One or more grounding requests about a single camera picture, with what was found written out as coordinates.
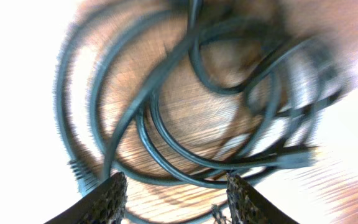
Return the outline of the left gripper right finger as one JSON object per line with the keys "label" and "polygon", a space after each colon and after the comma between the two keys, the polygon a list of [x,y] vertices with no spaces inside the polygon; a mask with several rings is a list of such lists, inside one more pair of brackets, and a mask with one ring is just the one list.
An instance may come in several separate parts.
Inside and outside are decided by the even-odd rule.
{"label": "left gripper right finger", "polygon": [[227,202],[236,224],[298,224],[238,175],[227,176]]}

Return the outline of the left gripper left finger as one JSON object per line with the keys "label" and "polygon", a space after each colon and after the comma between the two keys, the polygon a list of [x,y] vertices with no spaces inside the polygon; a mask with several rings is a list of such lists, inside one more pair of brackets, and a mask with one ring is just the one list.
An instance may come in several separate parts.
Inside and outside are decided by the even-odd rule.
{"label": "left gripper left finger", "polygon": [[45,224],[120,223],[125,214],[126,192],[126,176],[117,172]]}

